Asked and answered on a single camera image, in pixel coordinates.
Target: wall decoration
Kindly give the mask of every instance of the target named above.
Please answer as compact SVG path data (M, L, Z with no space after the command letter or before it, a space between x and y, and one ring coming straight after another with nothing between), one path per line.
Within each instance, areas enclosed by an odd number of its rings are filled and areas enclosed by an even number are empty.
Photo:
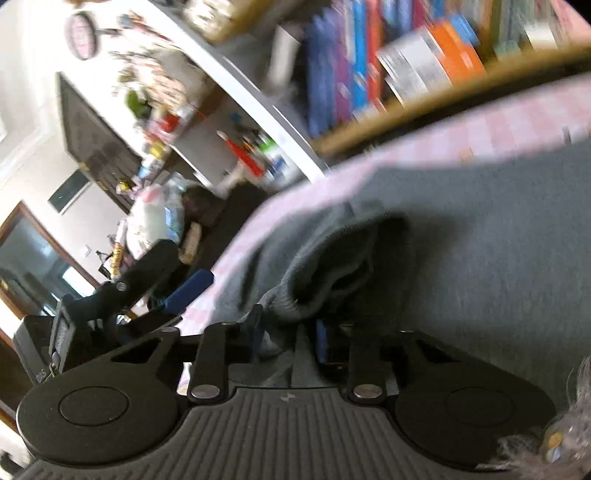
M99 36L94 20L88 12L77 12L66 22L66 41L79 60L95 57L99 50Z

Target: red object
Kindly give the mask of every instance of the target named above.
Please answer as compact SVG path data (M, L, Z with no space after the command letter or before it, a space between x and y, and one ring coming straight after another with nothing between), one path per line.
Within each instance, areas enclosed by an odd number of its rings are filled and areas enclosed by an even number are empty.
M222 134L220 135L220 137L223 138L224 142L226 142L226 145L228 145L228 147L230 147L234 154L238 157L238 160L244 163L247 166L248 170L250 170L255 177L262 177L265 171L259 166L258 163L256 163L256 161L252 159L252 157L248 153L246 153L245 150L243 150L232 140L230 140L226 136L226 134Z
M180 118L176 115L167 113L166 116L160 121L160 127L166 133L174 132L175 129L178 127L179 120Z
M431 23L431 5L428 0L414 0L413 29Z
M367 0L368 6L368 96L376 107L382 102L382 66L378 50L382 47L382 16L380 0Z

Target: bookshelf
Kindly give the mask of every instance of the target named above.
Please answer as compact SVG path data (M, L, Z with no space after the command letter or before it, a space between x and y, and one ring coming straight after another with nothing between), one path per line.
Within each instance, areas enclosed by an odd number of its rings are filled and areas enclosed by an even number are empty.
M405 125L422 115L452 105L468 97L516 80L533 77L548 69L575 64L591 59L590 45L574 45L554 50L531 50L485 65L486 74L471 78L415 102L402 106L393 98L386 110L362 121L351 121L322 137L311 145L320 156L330 156L346 151L358 143Z
M310 181L324 176L326 165L310 146L304 122L289 104L266 95L256 84L256 67L268 54L270 42L245 35L230 43L210 45L167 6L150 0L128 0L126 4L207 73Z
M511 86L519 80L535 79L546 71L591 60L591 44L523 51L486 63L486 73L429 93L404 107L392 98L385 104L384 111L361 121L341 124L312 139L298 110L289 101L268 95L260 85L261 66L267 64L271 54L270 38L244 33L210 44L169 7L151 0L128 0L127 4L201 67L275 140L310 181L324 176L325 159L345 159L349 150L397 127L463 100L478 101L480 95L495 87ZM198 155L199 148L199 145L192 145L190 154Z

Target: wooden shelf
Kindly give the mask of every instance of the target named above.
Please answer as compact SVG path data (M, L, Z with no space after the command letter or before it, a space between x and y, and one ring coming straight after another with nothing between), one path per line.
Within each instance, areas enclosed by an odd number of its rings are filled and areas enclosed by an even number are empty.
M386 110L360 122L352 121L310 142L318 155L330 156L354 147L425 114L477 96L491 88L533 77L548 69L591 59L591 45L575 45L559 50L530 50L486 65L486 74L417 99L403 107L394 98Z

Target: metal rivet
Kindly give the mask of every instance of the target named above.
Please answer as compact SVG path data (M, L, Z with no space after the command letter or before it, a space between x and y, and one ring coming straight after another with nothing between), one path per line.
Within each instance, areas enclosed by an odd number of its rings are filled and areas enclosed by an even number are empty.
M197 385L191 389L191 395L200 400L211 400L220 394L219 387L215 385L203 384Z
M373 400L374 398L378 398L381 394L382 389L377 385L372 384L357 385L353 389L353 395L362 400Z

